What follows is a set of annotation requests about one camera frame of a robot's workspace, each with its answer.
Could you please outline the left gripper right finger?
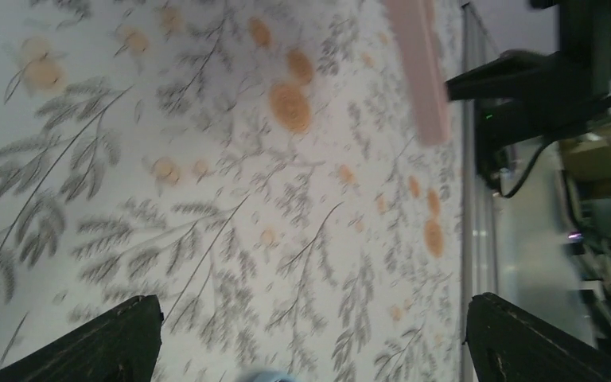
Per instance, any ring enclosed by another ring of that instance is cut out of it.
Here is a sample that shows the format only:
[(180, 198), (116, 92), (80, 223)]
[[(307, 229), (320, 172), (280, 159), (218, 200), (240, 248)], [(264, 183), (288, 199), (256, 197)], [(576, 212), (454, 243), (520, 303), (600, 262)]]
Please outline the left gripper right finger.
[(496, 294), (473, 296), (465, 343), (479, 381), (611, 381), (611, 356)]

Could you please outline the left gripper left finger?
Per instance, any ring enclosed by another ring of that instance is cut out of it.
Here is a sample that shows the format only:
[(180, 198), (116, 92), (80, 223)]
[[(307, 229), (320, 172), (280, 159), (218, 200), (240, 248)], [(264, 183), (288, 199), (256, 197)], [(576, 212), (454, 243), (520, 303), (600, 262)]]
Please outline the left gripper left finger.
[(163, 322), (157, 295), (136, 295), (0, 369), (0, 381), (150, 382)]

